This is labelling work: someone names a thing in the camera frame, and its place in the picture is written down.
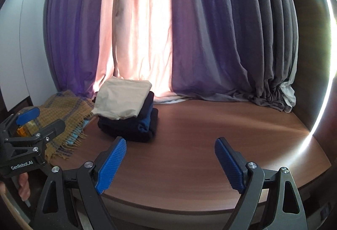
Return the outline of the person's left hand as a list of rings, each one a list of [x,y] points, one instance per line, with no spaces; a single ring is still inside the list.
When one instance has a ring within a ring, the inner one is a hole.
[[[28,173],[22,173],[18,176],[11,177],[6,180],[12,180],[14,186],[18,190],[18,195],[21,197],[23,202],[27,201],[31,195],[30,185],[29,185],[29,175]]]

